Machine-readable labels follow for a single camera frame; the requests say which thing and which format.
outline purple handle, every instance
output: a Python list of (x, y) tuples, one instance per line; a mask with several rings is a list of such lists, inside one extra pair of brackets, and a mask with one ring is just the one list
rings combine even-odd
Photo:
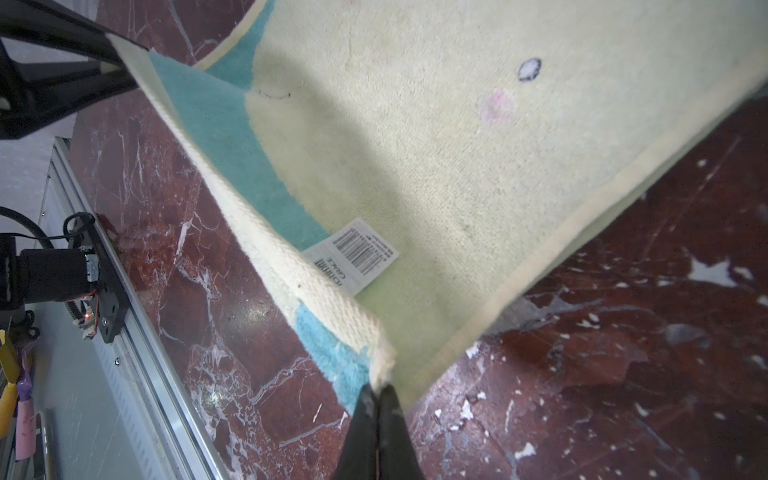
[(35, 454), (38, 443), (35, 430), (35, 406), (31, 400), (18, 403), (16, 418), (16, 460), (24, 460)]

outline towel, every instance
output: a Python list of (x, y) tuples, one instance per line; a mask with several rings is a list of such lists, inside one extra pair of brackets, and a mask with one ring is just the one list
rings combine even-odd
[(768, 78), (764, 0), (257, 0), (193, 67), (117, 36), (350, 411), (404, 408)]

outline pink spot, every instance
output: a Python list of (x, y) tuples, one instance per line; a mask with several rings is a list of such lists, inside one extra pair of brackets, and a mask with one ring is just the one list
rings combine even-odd
[(483, 121), (491, 124), (499, 124), (512, 119), (515, 113), (515, 103), (510, 95), (497, 88), (489, 94), (483, 95), (478, 101), (478, 115)]

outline white label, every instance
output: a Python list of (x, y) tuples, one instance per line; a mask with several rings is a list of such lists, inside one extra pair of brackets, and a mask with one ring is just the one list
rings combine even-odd
[(400, 254), (360, 218), (304, 250), (304, 256), (336, 285), (357, 295)]

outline metal frame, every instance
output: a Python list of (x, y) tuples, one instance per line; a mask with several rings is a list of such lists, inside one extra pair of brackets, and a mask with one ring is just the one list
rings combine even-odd
[[(57, 180), (64, 188), (73, 211), (86, 211), (95, 215), (74, 178), (69, 164), (69, 147), (64, 139), (59, 137), (54, 142), (51, 172), (58, 177)], [(177, 478), (229, 478), (221, 457), (216, 452), (104, 228), (98, 221), (96, 228), (131, 302), (131, 308), (125, 318), (125, 327), (120, 335), (115, 337), (114, 343), (106, 345), (100, 339), (94, 340), (99, 345), (99, 356), (107, 363), (114, 363), (115, 358), (109, 358), (114, 355), (110, 353), (114, 348), (121, 354), (121, 367), (130, 366), (130, 376), (133, 377), (131, 380), (138, 386), (144, 413), (163, 440), (166, 456)], [(110, 367), (114, 368), (114, 364), (103, 367), (106, 372)]]

